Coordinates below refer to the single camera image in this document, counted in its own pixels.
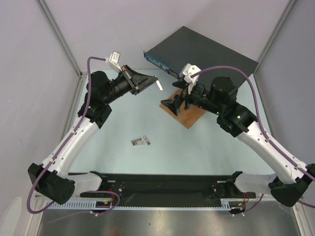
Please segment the silver SFP plug module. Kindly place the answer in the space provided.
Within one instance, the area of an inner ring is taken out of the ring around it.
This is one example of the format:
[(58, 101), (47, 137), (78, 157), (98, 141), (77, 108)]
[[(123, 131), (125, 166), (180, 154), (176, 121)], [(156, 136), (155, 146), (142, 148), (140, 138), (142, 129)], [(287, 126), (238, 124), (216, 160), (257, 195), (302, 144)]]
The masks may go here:
[(156, 84), (160, 91), (163, 91), (162, 85), (160, 84), (159, 80), (156, 81)]

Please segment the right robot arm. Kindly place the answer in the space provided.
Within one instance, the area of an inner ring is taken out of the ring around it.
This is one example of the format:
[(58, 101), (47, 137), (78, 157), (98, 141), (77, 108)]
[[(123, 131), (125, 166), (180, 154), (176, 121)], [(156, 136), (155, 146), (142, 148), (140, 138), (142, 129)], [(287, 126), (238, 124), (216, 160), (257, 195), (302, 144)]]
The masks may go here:
[(237, 198), (247, 192), (266, 194), (286, 207), (300, 200), (315, 177), (314, 164), (299, 161), (272, 136), (263, 133), (258, 117), (236, 101), (238, 89), (229, 77), (213, 79), (209, 91), (198, 86), (189, 91), (185, 82), (174, 82), (173, 86), (181, 88), (181, 93), (162, 100), (162, 105), (176, 116), (181, 106), (188, 110), (191, 105), (216, 114), (220, 128), (249, 146), (274, 171), (271, 175), (236, 171), (226, 182), (229, 196)]

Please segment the wooden base board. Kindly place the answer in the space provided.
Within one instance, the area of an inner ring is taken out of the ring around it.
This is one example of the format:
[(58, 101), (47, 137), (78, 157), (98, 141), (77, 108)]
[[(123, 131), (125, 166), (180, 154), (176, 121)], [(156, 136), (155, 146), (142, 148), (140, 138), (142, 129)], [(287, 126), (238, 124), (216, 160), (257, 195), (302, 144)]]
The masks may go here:
[(182, 126), (186, 129), (190, 129), (206, 113), (206, 111), (194, 105), (190, 105), (188, 110), (184, 110), (184, 106), (185, 104), (183, 103), (180, 107), (180, 114), (176, 116), (165, 105), (159, 105), (160, 108), (162, 108)]

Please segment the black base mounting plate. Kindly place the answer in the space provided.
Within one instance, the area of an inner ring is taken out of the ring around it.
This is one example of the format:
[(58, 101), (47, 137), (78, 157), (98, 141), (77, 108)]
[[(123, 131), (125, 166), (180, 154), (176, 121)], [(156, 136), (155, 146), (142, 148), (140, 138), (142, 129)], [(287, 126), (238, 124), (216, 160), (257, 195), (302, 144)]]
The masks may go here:
[(229, 176), (105, 174), (100, 190), (112, 190), (121, 200), (241, 199), (244, 194), (225, 182)]

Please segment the black blue network switch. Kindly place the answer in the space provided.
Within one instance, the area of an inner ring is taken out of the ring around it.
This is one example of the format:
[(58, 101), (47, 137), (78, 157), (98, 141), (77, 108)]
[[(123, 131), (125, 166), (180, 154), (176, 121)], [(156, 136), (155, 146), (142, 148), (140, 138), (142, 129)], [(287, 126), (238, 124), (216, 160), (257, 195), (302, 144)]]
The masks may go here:
[(258, 66), (255, 60), (185, 26), (144, 52), (144, 58), (176, 79), (188, 63), (201, 70), (213, 66), (233, 66), (247, 76), (253, 74)]

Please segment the left aluminium frame post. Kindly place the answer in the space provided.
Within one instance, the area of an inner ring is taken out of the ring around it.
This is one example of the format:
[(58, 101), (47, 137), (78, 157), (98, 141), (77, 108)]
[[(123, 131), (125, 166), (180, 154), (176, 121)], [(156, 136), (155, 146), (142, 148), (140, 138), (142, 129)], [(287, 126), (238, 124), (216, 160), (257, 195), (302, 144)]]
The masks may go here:
[(53, 35), (55, 36), (57, 42), (59, 43), (62, 51), (64, 52), (71, 68), (74, 70), (77, 76), (81, 76), (83, 74), (82, 70), (80, 69), (77, 60), (75, 59), (71, 48), (69, 47), (54, 15), (52, 14), (47, 2), (45, 0), (35, 0), (36, 4), (38, 5), (40, 11), (42, 12), (45, 20), (47, 21)]

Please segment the aluminium frame post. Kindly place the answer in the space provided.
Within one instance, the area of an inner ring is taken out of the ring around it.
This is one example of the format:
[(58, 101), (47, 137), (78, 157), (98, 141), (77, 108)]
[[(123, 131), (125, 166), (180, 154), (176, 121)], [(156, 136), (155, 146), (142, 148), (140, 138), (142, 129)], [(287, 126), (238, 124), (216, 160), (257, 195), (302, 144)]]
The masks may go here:
[(274, 29), (272, 30), (271, 35), (269, 36), (267, 43), (265, 44), (262, 52), (260, 53), (259, 57), (258, 57), (258, 65), (254, 71), (254, 75), (258, 72), (264, 58), (266, 57), (267, 53), (269, 52), (269, 50), (271, 49), (274, 41), (276, 40), (278, 34), (280, 33), (282, 27), (284, 26), (287, 18), (289, 17), (290, 13), (292, 12), (293, 8), (295, 7), (295, 5), (297, 4), (298, 0), (289, 0), (288, 3), (286, 4), (284, 10), (282, 11)]
[(45, 20), (47, 21), (53, 35), (55, 36), (57, 42), (59, 43), (62, 51), (64, 52), (71, 68), (74, 70), (77, 76), (81, 76), (83, 74), (82, 70), (80, 69), (77, 60), (75, 59), (71, 48), (69, 47), (54, 15), (52, 14), (47, 2), (45, 0), (35, 0), (36, 4), (38, 5), (40, 11), (42, 12)]

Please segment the right aluminium frame post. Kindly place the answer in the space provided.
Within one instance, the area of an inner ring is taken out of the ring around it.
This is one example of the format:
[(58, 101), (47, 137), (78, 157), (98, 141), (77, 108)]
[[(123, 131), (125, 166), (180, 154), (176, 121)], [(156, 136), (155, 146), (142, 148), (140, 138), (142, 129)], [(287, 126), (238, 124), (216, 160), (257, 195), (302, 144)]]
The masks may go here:
[(284, 10), (282, 11), (274, 29), (272, 30), (271, 35), (269, 36), (267, 43), (265, 44), (262, 52), (260, 53), (259, 57), (258, 57), (258, 65), (254, 71), (254, 75), (258, 72), (264, 58), (266, 57), (267, 53), (269, 52), (269, 50), (271, 49), (274, 41), (276, 40), (278, 34), (280, 33), (282, 27), (284, 26), (287, 18), (289, 17), (290, 13), (292, 12), (293, 8), (295, 7), (295, 5), (297, 4), (298, 0), (289, 0), (288, 3), (286, 4)]

